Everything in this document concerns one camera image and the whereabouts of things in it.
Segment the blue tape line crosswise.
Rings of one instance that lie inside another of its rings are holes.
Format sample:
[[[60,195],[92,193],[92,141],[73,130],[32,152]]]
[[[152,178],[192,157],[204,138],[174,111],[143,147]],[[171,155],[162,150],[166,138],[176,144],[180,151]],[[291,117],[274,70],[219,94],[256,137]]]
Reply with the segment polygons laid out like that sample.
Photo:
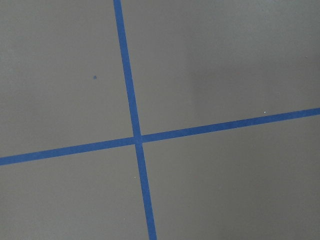
[[[235,121],[228,121],[216,124],[209,124],[197,127],[190,127],[184,129],[170,130],[165,132],[157,132],[152,134],[145,134],[141,137],[143,143],[156,142],[174,138],[181,138],[192,135],[200,135],[212,132],[219,132],[224,130],[231,130],[237,128],[244,128],[255,125],[262,125],[274,122],[281,122],[299,118],[306,118],[311,116],[318,116],[320,114],[319,108],[305,109],[287,113],[265,115],[260,117],[241,119]],[[75,145],[69,147],[55,148],[37,152],[30,152],[18,155],[4,156],[0,158],[0,164],[11,165],[30,161],[37,161],[55,157],[62,157],[74,154],[88,153],[99,150],[106,150],[118,147],[125,147],[134,145],[136,140],[133,137],[119,138],[101,142],[94,142],[82,145]]]

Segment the blue tape line lengthwise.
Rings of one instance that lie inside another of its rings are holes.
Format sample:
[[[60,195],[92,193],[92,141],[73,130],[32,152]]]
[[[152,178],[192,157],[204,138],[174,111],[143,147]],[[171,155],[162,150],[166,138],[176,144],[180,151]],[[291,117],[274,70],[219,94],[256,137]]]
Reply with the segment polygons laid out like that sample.
[[[141,192],[142,192],[148,238],[150,240],[156,240],[157,231],[156,231],[154,214],[153,214],[152,199],[151,199],[145,153],[144,153],[142,134],[141,134],[141,128],[140,128],[140,122],[139,122],[139,114],[138,114],[138,108],[136,103],[135,88],[134,88],[134,82],[132,77],[122,3],[120,0],[115,0],[113,2],[113,6],[114,6],[114,12],[115,12],[118,41],[119,41],[120,54],[121,54],[121,60],[122,60],[125,87],[127,92],[130,121],[132,125],[132,132],[133,132],[133,139],[134,139],[134,146],[135,146],[135,152],[136,152],[136,159],[137,159],[137,166],[138,166],[138,173],[139,173],[140,186],[141,186]]]

